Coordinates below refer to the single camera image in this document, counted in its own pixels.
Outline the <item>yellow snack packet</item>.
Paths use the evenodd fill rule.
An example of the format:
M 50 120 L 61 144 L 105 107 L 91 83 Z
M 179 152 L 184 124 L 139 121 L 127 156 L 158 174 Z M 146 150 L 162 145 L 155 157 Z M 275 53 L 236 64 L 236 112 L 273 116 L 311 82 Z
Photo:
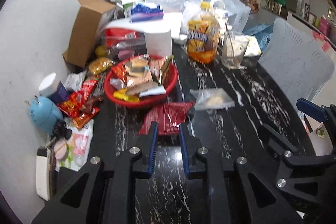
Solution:
M 127 88 L 116 90 L 113 92 L 114 98 L 130 103 L 138 103 L 140 100 L 138 96 L 127 95 Z

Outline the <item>dark red triangular snack bag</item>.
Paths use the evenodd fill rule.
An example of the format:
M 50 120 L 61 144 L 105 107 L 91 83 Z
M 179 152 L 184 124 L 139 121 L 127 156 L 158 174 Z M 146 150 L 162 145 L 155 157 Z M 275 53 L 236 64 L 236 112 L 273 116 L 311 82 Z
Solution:
M 179 133 L 179 125 L 184 123 L 194 102 L 169 102 L 152 108 L 145 116 L 139 135 L 147 135 L 152 122 L 158 124 L 158 135 Z

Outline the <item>beige wafer snack packet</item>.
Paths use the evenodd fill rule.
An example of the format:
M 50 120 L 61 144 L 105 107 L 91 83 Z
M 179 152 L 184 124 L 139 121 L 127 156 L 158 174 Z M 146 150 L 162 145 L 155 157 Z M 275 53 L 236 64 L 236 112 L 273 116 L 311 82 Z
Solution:
M 127 95 L 132 95 L 132 96 L 137 96 L 140 92 L 146 91 L 150 88 L 158 86 L 157 82 L 155 81 L 150 81 L 148 83 L 140 84 L 137 86 L 134 86 L 132 88 L 128 88 L 126 94 Z

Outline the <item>green white snack packet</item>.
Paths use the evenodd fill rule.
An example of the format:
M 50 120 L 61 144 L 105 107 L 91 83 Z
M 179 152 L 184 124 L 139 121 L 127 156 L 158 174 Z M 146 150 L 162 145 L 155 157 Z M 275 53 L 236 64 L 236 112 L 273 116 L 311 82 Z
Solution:
M 163 85 L 160 85 L 160 86 L 150 88 L 146 91 L 140 92 L 138 97 L 142 98 L 142 97 L 148 97 L 148 96 L 158 96 L 158 95 L 163 95 L 163 94 L 166 94 L 166 89 L 164 88 Z

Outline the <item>red gold snack bag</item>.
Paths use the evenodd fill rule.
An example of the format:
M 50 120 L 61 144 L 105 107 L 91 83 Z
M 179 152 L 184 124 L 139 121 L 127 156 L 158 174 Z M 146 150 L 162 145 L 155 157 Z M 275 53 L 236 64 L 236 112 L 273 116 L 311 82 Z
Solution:
M 122 63 L 118 63 L 111 67 L 112 76 L 116 79 L 120 79 L 126 84 L 126 69 Z

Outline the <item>seaweed cracker clear packet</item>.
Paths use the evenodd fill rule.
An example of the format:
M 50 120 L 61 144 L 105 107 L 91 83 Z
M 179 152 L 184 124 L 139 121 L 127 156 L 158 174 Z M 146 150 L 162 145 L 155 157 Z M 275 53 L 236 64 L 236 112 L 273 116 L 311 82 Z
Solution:
M 123 67 L 126 71 L 126 86 L 133 88 L 153 81 L 149 68 L 149 56 L 142 55 L 129 59 Z

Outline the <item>green meat snack bag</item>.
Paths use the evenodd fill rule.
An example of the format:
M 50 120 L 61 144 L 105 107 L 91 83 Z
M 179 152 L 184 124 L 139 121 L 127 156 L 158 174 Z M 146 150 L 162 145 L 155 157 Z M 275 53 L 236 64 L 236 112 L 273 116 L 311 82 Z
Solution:
M 173 55 L 161 57 L 159 59 L 151 58 L 149 60 L 149 69 L 153 80 L 159 85 L 163 85 L 171 65 Z

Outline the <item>pink green wet wipes pack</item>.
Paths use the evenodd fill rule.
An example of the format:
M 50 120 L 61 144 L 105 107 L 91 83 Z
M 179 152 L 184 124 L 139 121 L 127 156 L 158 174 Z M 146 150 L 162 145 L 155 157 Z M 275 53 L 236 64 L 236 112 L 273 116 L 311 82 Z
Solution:
M 82 129 L 78 129 L 71 118 L 64 118 L 67 128 L 72 131 L 68 140 L 55 144 L 55 158 L 58 172 L 61 167 L 78 171 L 88 159 L 89 148 L 93 138 L 94 119 L 91 119 Z

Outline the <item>smiley pattern paper packet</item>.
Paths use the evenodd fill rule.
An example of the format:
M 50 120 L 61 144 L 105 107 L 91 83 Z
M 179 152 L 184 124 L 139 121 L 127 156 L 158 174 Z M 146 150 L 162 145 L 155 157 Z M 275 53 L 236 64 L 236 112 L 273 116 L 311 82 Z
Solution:
M 259 43 L 255 36 L 247 36 L 248 46 L 246 52 L 244 53 L 245 57 L 256 57 L 262 54 Z

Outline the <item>red sauce packets pile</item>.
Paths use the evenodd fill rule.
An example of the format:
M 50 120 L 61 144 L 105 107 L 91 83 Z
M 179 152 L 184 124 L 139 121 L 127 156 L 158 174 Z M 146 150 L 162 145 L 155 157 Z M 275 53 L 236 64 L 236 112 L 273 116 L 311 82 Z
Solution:
M 102 96 L 91 96 L 100 76 L 88 77 L 78 92 L 73 92 L 68 100 L 58 104 L 60 111 L 70 117 L 77 129 L 82 129 L 99 111 L 97 104 L 103 101 Z

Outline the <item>blue round humidifier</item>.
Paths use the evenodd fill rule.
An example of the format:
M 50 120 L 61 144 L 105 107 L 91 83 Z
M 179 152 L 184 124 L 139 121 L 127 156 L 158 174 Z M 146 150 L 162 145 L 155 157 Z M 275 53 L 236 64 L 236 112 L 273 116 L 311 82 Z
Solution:
M 53 136 L 54 125 L 58 120 L 64 121 L 62 112 L 47 97 L 36 96 L 31 101 L 25 101 L 29 106 L 29 114 L 32 122 L 47 135 Z

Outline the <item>clear glass cup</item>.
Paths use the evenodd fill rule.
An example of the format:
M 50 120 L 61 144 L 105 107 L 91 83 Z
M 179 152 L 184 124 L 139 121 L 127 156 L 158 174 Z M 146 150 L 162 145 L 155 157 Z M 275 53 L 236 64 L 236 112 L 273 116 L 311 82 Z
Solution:
M 238 69 L 244 59 L 248 43 L 248 36 L 236 31 L 227 32 L 223 39 L 222 64 L 228 69 Z

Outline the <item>white desiccant sachet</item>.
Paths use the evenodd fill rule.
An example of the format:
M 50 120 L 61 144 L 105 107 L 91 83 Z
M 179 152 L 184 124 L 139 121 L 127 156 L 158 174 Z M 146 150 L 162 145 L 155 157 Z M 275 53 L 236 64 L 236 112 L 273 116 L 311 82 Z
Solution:
M 64 87 L 68 91 L 78 92 L 86 77 L 86 71 L 80 73 L 71 73 L 68 75 L 67 79 L 63 83 Z

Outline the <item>yellow crumb snack bag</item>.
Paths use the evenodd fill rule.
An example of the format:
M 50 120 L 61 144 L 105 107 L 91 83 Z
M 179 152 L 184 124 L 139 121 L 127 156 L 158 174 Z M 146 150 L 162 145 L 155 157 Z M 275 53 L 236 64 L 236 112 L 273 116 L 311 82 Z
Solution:
M 96 76 L 103 73 L 113 65 L 115 65 L 115 62 L 108 57 L 99 57 L 88 65 L 88 72 L 91 75 Z

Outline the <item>iced tea bottle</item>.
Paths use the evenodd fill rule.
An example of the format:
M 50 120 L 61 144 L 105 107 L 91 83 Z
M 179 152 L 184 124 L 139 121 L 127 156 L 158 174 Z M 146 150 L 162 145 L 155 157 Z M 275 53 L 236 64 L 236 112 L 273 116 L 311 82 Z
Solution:
M 198 63 L 209 64 L 217 55 L 221 27 L 210 2 L 202 2 L 200 8 L 187 24 L 187 54 Z

